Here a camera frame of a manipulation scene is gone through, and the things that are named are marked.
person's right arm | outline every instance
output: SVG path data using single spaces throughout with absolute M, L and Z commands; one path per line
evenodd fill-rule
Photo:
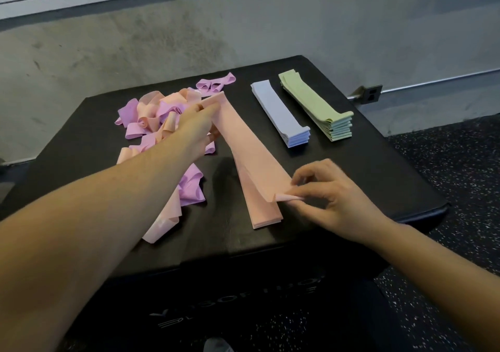
M 500 278 L 409 225 L 387 218 L 331 160 L 299 168 L 289 194 L 328 200 L 326 209 L 291 201 L 299 213 L 373 249 L 406 275 L 481 350 L 500 349 Z

forearm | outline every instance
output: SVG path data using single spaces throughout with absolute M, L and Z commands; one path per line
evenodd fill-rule
M 19 347 L 13 334 L 28 340 L 33 331 L 51 348 L 146 233 L 191 162 L 175 133 L 0 223 L 0 343 Z
M 372 246 L 484 350 L 500 345 L 500 278 L 413 227 L 391 223 Z

person's left arm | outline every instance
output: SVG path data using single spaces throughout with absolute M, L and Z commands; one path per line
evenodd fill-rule
M 217 134 L 211 119 L 218 109 L 186 110 L 178 130 L 157 146 L 63 186 L 0 223 L 3 351 L 56 348 L 204 154 Z

hand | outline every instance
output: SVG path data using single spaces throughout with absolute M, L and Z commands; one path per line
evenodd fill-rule
M 205 147 L 220 136 L 218 129 L 212 123 L 214 115 L 219 111 L 218 103 L 207 106 L 200 103 L 188 107 L 180 116 L 177 133 L 183 134 L 183 142 L 192 150 L 192 160 L 205 154 Z
M 319 209 L 300 200 L 288 202 L 309 220 L 335 234 L 373 246 L 388 227 L 394 224 L 365 193 L 332 160 L 315 161 L 297 169 L 287 194 L 318 197 L 328 200 L 326 209 Z

person's right hand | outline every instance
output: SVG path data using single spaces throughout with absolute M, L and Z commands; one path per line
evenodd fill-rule
M 302 215 L 335 234 L 373 247 L 394 222 L 330 159 L 311 162 L 297 169 L 294 186 L 287 194 L 328 200 L 326 209 L 292 200 L 288 204 Z

